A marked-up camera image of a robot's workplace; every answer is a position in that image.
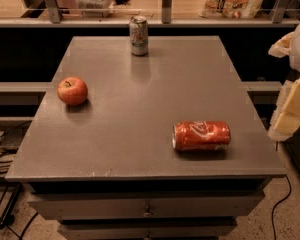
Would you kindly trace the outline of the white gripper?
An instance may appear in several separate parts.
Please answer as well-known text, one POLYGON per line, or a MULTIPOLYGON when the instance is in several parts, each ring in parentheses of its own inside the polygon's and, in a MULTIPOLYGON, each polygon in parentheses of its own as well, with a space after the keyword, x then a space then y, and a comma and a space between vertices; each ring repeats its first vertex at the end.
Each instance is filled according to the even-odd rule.
MULTIPOLYGON (((300 72, 300 24, 294 33, 284 35, 268 50, 268 54, 282 58, 289 56, 290 67, 300 72)), ((292 137, 300 128, 300 78, 286 80, 278 95, 276 109, 270 120, 268 136, 282 142, 292 137)))

